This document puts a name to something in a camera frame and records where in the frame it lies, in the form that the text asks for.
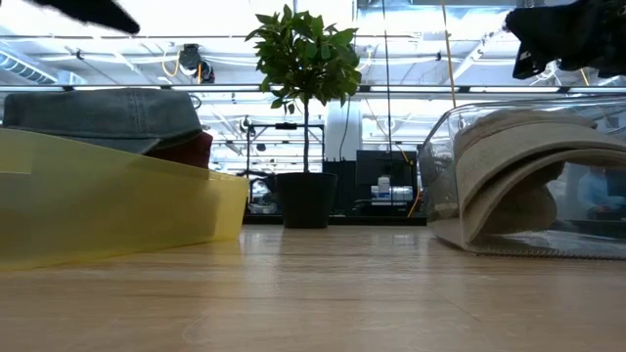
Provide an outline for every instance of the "beige cloth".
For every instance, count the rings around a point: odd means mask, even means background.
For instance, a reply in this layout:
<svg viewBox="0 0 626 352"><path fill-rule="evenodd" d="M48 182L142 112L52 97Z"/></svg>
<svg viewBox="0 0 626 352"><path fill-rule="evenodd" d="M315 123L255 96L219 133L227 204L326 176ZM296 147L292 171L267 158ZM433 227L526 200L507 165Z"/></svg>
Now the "beige cloth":
<svg viewBox="0 0 626 352"><path fill-rule="evenodd" d="M626 165L626 143L593 121L546 111L497 111L457 135L463 242L547 229L557 205L546 184L564 163Z"/></svg>

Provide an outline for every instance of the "denim hat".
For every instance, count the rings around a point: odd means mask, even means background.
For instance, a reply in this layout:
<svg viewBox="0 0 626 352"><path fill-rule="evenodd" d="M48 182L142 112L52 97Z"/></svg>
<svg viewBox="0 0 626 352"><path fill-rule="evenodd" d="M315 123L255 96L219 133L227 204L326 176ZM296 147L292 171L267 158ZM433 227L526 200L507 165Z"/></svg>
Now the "denim hat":
<svg viewBox="0 0 626 352"><path fill-rule="evenodd" d="M187 93L140 88L13 93L5 100L3 127L134 154L185 143L202 132Z"/></svg>

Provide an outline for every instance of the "black cloth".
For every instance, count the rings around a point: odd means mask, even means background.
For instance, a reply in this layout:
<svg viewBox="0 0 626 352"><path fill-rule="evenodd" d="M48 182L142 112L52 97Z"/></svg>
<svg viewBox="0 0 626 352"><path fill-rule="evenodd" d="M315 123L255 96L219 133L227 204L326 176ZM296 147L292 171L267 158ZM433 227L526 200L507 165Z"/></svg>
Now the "black cloth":
<svg viewBox="0 0 626 352"><path fill-rule="evenodd" d="M81 22L137 34L139 25L113 0L30 0L39 6L53 7Z"/></svg>
<svg viewBox="0 0 626 352"><path fill-rule="evenodd" d="M562 70L596 68L601 78L626 74L626 0L515 9L506 26L521 42L514 78L540 74L554 60Z"/></svg>

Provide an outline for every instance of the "translucent yellow container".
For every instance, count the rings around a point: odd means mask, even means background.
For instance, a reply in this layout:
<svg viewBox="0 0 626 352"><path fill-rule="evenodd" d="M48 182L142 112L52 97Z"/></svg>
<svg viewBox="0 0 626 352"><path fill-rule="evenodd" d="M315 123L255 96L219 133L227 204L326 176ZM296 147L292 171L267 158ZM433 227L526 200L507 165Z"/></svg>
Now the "translucent yellow container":
<svg viewBox="0 0 626 352"><path fill-rule="evenodd" d="M0 150L0 269L240 234L246 179L16 130Z"/></svg>

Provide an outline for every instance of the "light fixture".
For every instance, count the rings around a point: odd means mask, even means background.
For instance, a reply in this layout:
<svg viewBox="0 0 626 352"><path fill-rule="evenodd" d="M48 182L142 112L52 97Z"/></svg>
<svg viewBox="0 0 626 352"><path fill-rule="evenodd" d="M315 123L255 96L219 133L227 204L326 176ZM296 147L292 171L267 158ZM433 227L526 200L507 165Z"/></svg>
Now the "light fixture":
<svg viewBox="0 0 626 352"><path fill-rule="evenodd" d="M386 86L372 86L371 92L386 92ZM447 93L451 92L450 87L442 86L389 86L389 92L402 92L402 93Z"/></svg>
<svg viewBox="0 0 626 352"><path fill-rule="evenodd" d="M106 86L90 86L90 85L77 85L72 86L74 90L102 90L102 89L124 89L124 88L141 88L141 89L160 89L159 86L118 86L118 85L106 85Z"/></svg>
<svg viewBox="0 0 626 352"><path fill-rule="evenodd" d="M173 90L186 92L260 92L257 85L179 85L172 86Z"/></svg>
<svg viewBox="0 0 626 352"><path fill-rule="evenodd" d="M626 87L572 87L569 88L569 93L583 93L583 94L602 94L602 93L626 93Z"/></svg>
<svg viewBox="0 0 626 352"><path fill-rule="evenodd" d="M63 87L54 85L0 86L0 92L63 92Z"/></svg>
<svg viewBox="0 0 626 352"><path fill-rule="evenodd" d="M471 87L471 93L556 93L559 87Z"/></svg>

